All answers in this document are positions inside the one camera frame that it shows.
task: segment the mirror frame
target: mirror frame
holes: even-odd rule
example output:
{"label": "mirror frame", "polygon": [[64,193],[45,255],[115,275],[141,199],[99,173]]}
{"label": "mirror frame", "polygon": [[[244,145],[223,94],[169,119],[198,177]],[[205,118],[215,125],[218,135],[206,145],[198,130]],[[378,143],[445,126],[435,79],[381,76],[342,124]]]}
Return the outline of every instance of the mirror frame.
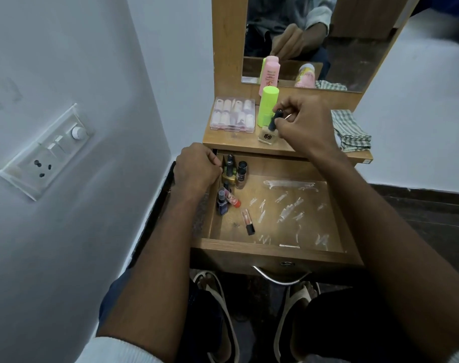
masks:
{"label": "mirror frame", "polygon": [[[211,0],[211,2],[214,96],[253,98],[256,104],[259,104],[259,85],[241,82],[248,0]],[[415,7],[418,2],[419,0],[416,0],[413,6]],[[397,29],[389,47],[363,91],[332,91],[281,86],[278,87],[280,89],[279,99],[284,99],[293,94],[318,95],[327,100],[331,109],[350,109],[354,111],[411,16],[414,7],[409,9],[406,19]]]}

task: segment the folded cloth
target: folded cloth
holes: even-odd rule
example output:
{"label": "folded cloth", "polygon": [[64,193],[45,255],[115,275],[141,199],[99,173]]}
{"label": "folded cloth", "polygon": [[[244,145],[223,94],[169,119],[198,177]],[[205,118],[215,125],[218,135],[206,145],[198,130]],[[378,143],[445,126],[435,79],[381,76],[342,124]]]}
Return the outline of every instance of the folded cloth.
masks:
{"label": "folded cloth", "polygon": [[371,149],[371,135],[360,128],[350,110],[332,109],[331,112],[333,129],[340,137],[340,148],[343,152],[361,152]]}
{"label": "folded cloth", "polygon": [[315,81],[315,87],[318,89],[347,90],[347,87],[345,85],[339,83],[329,83],[326,80]]}

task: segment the dark pants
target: dark pants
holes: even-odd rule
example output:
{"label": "dark pants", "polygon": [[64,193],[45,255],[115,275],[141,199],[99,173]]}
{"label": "dark pants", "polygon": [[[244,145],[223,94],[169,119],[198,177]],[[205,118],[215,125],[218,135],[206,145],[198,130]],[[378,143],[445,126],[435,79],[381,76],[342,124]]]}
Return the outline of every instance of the dark pants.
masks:
{"label": "dark pants", "polygon": [[[130,278],[114,281],[100,306],[100,326]],[[190,281],[187,316],[177,363],[208,362],[221,343],[223,311],[211,293]],[[303,316],[308,351],[359,363],[424,361],[375,289],[349,288],[311,300]]]}
{"label": "dark pants", "polygon": [[[252,25],[248,25],[244,40],[244,55],[249,57],[266,57],[270,52],[271,38],[269,37],[269,32],[266,33],[265,37],[262,37]],[[315,77],[316,80],[324,80],[330,69],[327,50],[322,46],[292,59],[305,62],[321,62],[323,64],[322,70],[320,71],[320,75]]]}
{"label": "dark pants", "polygon": [[[105,294],[98,314],[99,328],[117,302],[130,278],[131,271],[131,269],[125,271],[112,283]],[[176,363],[209,362],[207,353],[217,351],[221,344],[223,313],[211,293],[199,289],[192,280],[189,280],[187,315]]]}

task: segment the plastic box of false nails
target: plastic box of false nails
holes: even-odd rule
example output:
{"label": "plastic box of false nails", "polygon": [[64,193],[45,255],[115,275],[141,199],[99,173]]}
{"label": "plastic box of false nails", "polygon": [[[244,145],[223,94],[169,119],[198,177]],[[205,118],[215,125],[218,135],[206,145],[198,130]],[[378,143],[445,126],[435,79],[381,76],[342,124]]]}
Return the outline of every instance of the plastic box of false nails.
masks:
{"label": "plastic box of false nails", "polygon": [[216,97],[209,126],[211,130],[255,132],[255,100]]}

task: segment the drawer handle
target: drawer handle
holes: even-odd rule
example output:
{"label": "drawer handle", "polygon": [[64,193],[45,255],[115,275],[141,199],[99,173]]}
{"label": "drawer handle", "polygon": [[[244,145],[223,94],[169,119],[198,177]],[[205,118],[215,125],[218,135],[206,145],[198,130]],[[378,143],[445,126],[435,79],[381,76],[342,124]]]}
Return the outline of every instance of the drawer handle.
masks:
{"label": "drawer handle", "polygon": [[302,276],[301,278],[299,278],[299,279],[297,279],[297,280],[295,280],[295,281],[293,281],[293,282],[285,283],[285,282],[279,282],[278,280],[275,280],[275,279],[270,278],[267,274],[265,274],[265,273],[263,272],[262,269],[258,268],[257,266],[252,266],[252,268],[254,268],[254,269],[255,269],[261,276],[263,276],[266,280],[269,280],[269,281],[271,281],[271,282],[274,282],[275,284],[278,284],[278,285],[282,285],[282,286],[284,286],[284,287],[290,287],[290,286],[292,286],[292,285],[298,284],[299,282],[301,282],[301,281],[305,278],[305,276],[307,276],[308,274],[310,274],[310,273],[307,273],[307,274],[305,274],[304,276]]}

